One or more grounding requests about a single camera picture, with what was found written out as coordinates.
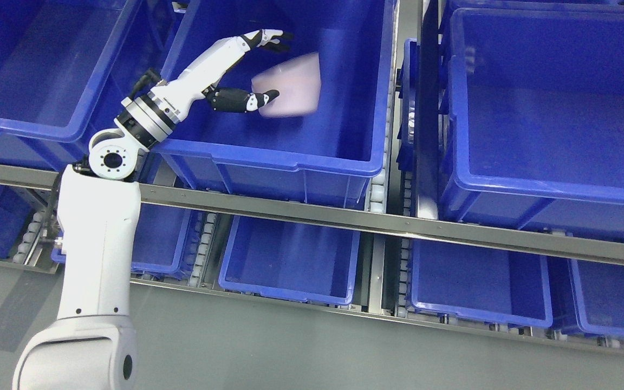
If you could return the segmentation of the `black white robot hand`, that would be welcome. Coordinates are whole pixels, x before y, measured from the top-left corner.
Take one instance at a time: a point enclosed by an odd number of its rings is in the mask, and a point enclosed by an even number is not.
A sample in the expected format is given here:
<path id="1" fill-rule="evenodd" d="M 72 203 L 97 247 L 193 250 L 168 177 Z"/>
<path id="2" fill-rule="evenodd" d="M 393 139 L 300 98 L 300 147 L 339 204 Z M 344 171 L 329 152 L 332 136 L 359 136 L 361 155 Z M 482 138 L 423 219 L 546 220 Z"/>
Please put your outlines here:
<path id="1" fill-rule="evenodd" d="M 277 29 L 258 29 L 216 41 L 193 60 L 173 81 L 154 86 L 148 96 L 165 114 L 184 121 L 194 101 L 206 100 L 213 111 L 252 113 L 271 103 L 280 92 L 250 92 L 233 87 L 219 87 L 223 76 L 248 52 L 263 47 L 282 52 L 289 49 L 287 41 L 293 34 Z"/>

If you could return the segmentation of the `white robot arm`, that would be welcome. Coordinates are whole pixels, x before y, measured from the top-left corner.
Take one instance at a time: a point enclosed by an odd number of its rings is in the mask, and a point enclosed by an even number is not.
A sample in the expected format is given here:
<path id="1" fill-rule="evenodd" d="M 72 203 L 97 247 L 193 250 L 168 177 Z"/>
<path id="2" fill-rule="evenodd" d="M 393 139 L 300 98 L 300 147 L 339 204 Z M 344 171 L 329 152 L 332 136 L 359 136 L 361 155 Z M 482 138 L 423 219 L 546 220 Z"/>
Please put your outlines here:
<path id="1" fill-rule="evenodd" d="M 57 317 L 34 335 L 16 365 L 13 389 L 132 389 L 137 332 L 129 309 L 140 187 L 132 176 L 174 128 L 156 116 L 147 70 L 123 99 L 115 126 L 97 132 L 88 154 L 58 177 L 57 220 L 66 257 Z"/>

